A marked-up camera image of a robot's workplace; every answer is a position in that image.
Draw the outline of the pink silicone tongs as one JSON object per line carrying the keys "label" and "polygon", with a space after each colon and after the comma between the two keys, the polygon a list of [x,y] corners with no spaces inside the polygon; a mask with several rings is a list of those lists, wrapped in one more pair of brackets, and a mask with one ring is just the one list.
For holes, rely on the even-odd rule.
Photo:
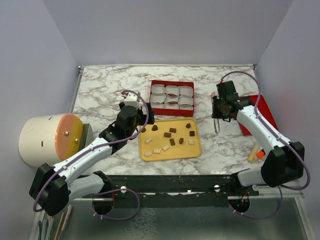
{"label": "pink silicone tongs", "polygon": [[220,122],[218,118],[215,118],[215,96],[217,95],[217,93],[214,91],[211,93],[210,95],[210,99],[211,99],[211,105],[212,105],[212,119],[213,119],[213,126],[214,126],[214,131],[215,133],[218,135],[220,133]]}

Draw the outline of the brown bar chocolate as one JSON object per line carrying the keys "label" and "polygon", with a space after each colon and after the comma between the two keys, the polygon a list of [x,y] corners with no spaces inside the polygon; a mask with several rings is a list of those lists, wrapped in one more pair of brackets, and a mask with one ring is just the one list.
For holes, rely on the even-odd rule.
{"label": "brown bar chocolate", "polygon": [[173,138],[170,138],[169,142],[170,142],[171,146],[175,146],[176,145],[175,140]]}

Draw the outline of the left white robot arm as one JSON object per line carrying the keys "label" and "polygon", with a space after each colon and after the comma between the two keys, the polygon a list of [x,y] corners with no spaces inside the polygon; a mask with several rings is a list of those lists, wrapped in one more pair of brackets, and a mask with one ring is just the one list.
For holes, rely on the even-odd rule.
{"label": "left white robot arm", "polygon": [[87,147],[52,166],[44,163],[38,167],[29,190],[29,195],[34,199],[33,211],[45,211],[49,216],[54,216],[73,199],[95,194],[101,198],[106,197],[111,186],[103,173],[93,173],[83,179],[80,176],[135,139],[141,133],[138,127],[144,129],[146,125],[154,124],[151,104],[147,102],[144,106],[146,112],[122,104],[115,122]]}

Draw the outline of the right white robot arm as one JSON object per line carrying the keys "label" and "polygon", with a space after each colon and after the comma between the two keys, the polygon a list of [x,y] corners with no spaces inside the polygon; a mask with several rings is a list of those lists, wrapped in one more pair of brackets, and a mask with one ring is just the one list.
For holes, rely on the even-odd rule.
{"label": "right white robot arm", "polygon": [[274,128],[255,107],[249,97],[240,97],[232,81],[217,84],[218,95],[212,97],[212,118],[225,122],[238,121],[244,126],[265,152],[266,159],[260,168],[250,168],[236,174],[229,189],[240,196],[248,186],[277,187],[303,176],[305,148],[293,142]]}

